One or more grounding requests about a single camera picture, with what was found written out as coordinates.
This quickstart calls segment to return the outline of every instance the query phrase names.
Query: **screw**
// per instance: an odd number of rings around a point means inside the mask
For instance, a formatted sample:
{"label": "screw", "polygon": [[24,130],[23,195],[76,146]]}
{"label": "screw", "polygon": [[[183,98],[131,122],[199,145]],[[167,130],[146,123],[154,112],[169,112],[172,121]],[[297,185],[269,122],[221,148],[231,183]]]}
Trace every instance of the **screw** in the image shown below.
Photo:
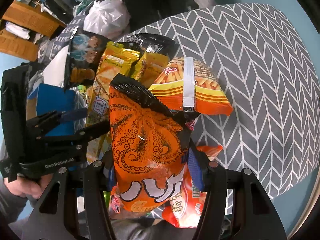
{"label": "screw", "polygon": [[252,171],[251,171],[250,169],[248,169],[248,168],[245,168],[245,169],[243,170],[243,172],[244,172],[245,174],[247,174],[247,175],[250,175],[250,174],[252,173]]}
{"label": "screw", "polygon": [[101,165],[102,165],[102,161],[99,161],[99,160],[97,160],[93,163],[93,166],[95,166],[95,167],[100,167]]}
{"label": "screw", "polygon": [[67,168],[66,167],[61,167],[60,169],[59,169],[59,173],[60,174],[63,174],[63,173],[65,173],[67,171]]}
{"label": "screw", "polygon": [[216,167],[218,167],[218,163],[217,162],[209,162],[209,166],[211,168],[216,168]]}

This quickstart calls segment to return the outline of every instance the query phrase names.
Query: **pile of snacks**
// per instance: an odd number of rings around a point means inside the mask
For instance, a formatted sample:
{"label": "pile of snacks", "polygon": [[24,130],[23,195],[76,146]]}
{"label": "pile of snacks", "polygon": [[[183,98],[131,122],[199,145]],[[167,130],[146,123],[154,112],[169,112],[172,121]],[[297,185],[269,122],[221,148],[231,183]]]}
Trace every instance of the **pile of snacks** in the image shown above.
{"label": "pile of snacks", "polygon": [[[232,106],[204,63],[173,58],[173,40],[140,33],[114,43],[92,35],[75,33],[64,84],[78,86],[86,99],[86,126],[110,121],[110,132],[87,148],[89,163],[108,152],[114,164],[116,181],[104,194],[110,217],[136,218],[166,203],[165,220],[196,227],[206,193],[187,165],[194,119],[230,115]],[[197,149],[213,160],[222,146]]]}

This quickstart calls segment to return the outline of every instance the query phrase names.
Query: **white tape strip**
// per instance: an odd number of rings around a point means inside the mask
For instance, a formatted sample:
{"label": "white tape strip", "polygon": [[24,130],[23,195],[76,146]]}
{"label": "white tape strip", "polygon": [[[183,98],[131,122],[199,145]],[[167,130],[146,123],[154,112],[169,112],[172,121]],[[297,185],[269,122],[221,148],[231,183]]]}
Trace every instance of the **white tape strip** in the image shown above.
{"label": "white tape strip", "polygon": [[195,107],[195,70],[193,58],[184,58],[183,107]]}

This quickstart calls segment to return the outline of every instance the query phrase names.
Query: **patterned tablecloth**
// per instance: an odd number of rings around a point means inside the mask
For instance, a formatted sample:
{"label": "patterned tablecloth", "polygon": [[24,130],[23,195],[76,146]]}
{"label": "patterned tablecloth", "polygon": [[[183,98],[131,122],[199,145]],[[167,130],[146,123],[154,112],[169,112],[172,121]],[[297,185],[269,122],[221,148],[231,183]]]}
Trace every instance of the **patterned tablecloth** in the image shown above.
{"label": "patterned tablecloth", "polygon": [[[281,11],[256,3],[215,6],[134,33],[174,39],[177,56],[202,60],[218,77],[234,111],[229,117],[201,115],[192,138],[198,145],[222,145],[217,160],[225,168],[250,168],[276,197],[318,165],[319,81]],[[229,190],[226,213],[231,212]]]}

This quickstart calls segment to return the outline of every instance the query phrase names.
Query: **human hand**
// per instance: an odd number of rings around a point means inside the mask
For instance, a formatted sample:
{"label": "human hand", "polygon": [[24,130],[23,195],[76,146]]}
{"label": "human hand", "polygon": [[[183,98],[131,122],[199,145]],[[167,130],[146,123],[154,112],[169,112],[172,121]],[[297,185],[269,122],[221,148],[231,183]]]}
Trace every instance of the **human hand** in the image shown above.
{"label": "human hand", "polygon": [[24,177],[17,177],[17,180],[8,182],[4,179],[4,185],[15,196],[26,197],[31,195],[33,198],[38,199],[52,179],[52,174],[47,174],[41,177],[39,183],[31,181]]}

